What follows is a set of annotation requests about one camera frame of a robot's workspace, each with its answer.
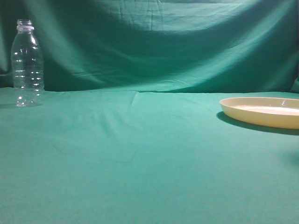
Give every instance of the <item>green tablecloth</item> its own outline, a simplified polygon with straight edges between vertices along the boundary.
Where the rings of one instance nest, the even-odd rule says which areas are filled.
[[[299,131],[221,113],[237,96],[0,90],[1,224],[295,224]]]

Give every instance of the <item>empty water bottle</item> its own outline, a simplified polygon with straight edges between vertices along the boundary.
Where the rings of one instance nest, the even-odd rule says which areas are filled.
[[[41,104],[44,91],[43,55],[31,20],[18,20],[11,61],[17,106]]]

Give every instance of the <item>teal fabric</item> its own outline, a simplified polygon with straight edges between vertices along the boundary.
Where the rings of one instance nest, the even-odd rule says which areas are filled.
[[[299,91],[297,0],[2,0],[0,79],[30,18],[51,91]]]
[[[299,130],[229,119],[219,100],[299,94],[0,90],[0,223],[295,224]]]

